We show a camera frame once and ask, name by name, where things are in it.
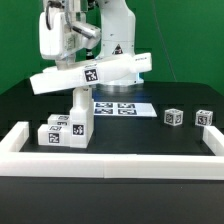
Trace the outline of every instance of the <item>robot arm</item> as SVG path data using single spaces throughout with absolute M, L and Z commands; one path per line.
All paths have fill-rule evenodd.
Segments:
M 63 60 L 100 41 L 100 29 L 86 23 L 81 1 L 46 1 L 40 16 L 40 52 L 44 59 Z
M 101 36 L 99 28 L 85 23 L 85 9 L 81 3 L 87 1 L 61 0 L 57 2 L 57 7 L 47 9 L 48 2 L 44 0 L 45 12 L 40 16 L 42 57 L 54 59 L 56 63 L 70 57 L 72 66 L 46 69 L 31 77 L 35 94 L 104 84 L 152 69 L 150 53 L 134 54 L 135 17 L 125 0 L 97 1 L 103 30 L 101 53 L 96 60 L 81 63 L 74 63 L 75 52 L 82 48 L 92 49 Z M 116 51 L 118 45 L 122 47 L 121 51 Z

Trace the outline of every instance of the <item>printed marker sheet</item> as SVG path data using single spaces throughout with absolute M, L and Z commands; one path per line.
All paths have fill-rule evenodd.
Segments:
M 157 117 L 151 103 L 95 102 L 94 115 Z

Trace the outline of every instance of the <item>white cube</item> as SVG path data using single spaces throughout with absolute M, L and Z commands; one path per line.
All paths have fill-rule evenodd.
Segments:
M 164 123 L 172 126 L 181 125 L 183 123 L 183 111 L 177 109 L 165 110 Z
M 70 146 L 70 129 L 59 125 L 43 124 L 38 129 L 38 144 Z
M 199 110 L 196 113 L 195 125 L 197 126 L 210 126 L 212 124 L 212 111 Z

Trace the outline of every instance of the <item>black table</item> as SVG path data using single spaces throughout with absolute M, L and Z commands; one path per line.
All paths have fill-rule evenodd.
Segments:
M 134 153 L 213 156 L 195 127 L 199 109 L 214 112 L 224 128 L 224 97 L 192 83 L 145 83 L 129 93 L 94 90 L 102 102 L 152 103 L 157 118 L 95 117 L 86 150 L 38 146 L 37 129 L 50 114 L 69 114 L 72 90 L 34 96 L 29 80 L 0 96 L 0 135 L 30 122 L 25 152 Z M 184 111 L 184 123 L 163 123 L 164 110 Z M 196 180 L 0 178 L 0 223 L 223 223 L 224 183 Z

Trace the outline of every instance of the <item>green backdrop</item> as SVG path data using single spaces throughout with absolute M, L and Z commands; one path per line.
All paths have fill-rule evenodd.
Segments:
M 38 20 L 41 0 L 1 2 L 0 93 L 51 66 L 41 59 Z M 224 95 L 223 0 L 127 0 L 135 13 L 136 53 L 152 52 L 147 81 L 205 83 Z M 99 25 L 99 10 L 88 14 Z

